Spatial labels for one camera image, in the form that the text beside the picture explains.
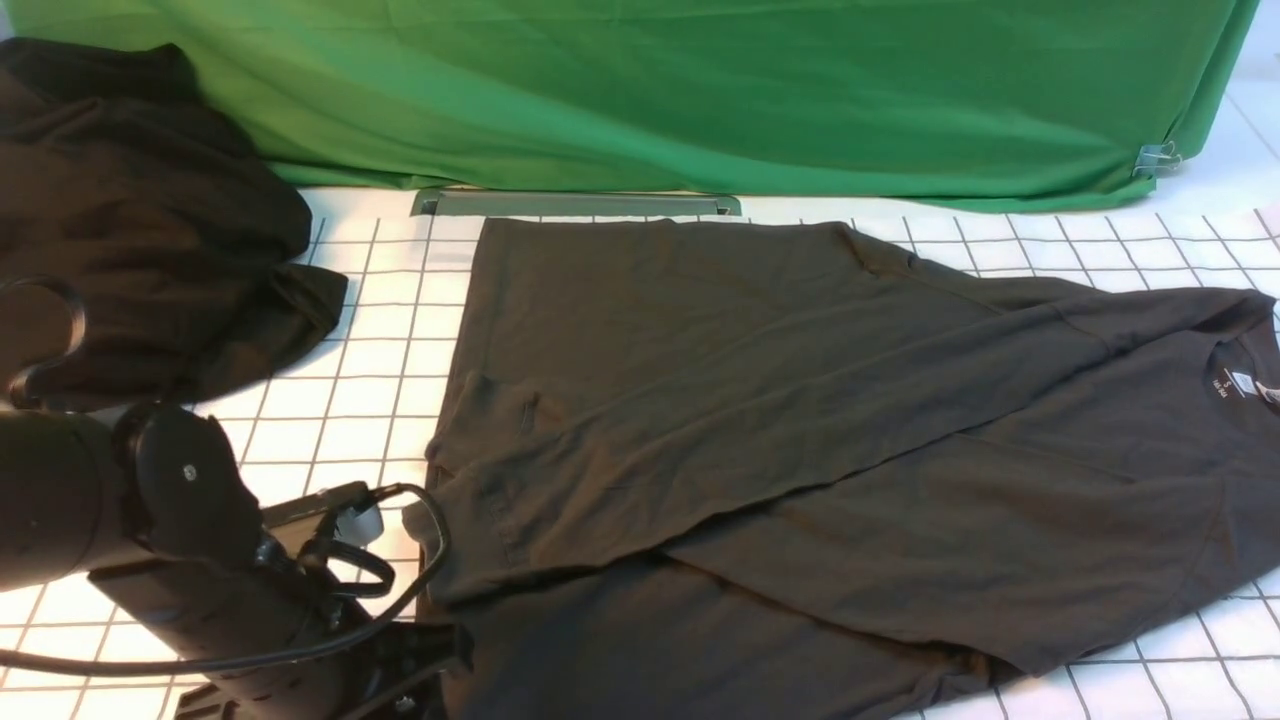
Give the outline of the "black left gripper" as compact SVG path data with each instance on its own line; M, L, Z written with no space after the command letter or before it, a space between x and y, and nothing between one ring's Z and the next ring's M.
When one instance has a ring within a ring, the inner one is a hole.
M371 621L352 600L265 571L156 561L92 571L90 583L188 661L306 650ZM470 669L472 650L457 625L396 621L321 659L212 673L179 698L175 716L443 719L440 676Z

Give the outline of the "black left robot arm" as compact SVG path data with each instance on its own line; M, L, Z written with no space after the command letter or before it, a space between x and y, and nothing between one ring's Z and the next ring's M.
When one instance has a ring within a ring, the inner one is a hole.
M3 414L3 589L83 573L175 653L3 652L63 676L202 675L178 719L443 719L470 665L453 624L401 620L451 536L417 486L355 482L262 507L211 418L170 404Z

